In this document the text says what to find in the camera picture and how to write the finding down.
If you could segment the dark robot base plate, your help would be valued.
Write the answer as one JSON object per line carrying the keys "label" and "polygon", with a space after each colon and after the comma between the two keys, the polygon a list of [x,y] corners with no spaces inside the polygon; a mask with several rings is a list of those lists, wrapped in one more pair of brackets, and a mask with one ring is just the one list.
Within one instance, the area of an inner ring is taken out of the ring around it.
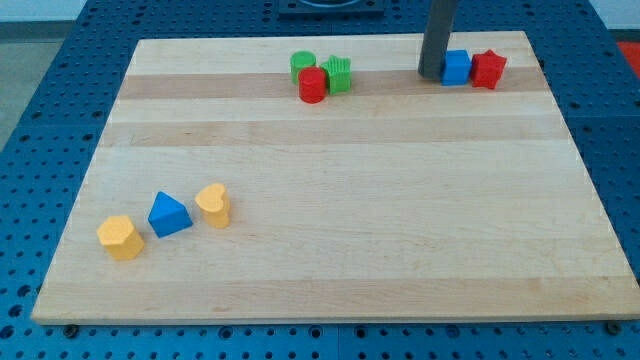
{"label": "dark robot base plate", "polygon": [[385,0],[278,0],[278,16],[380,15]]}

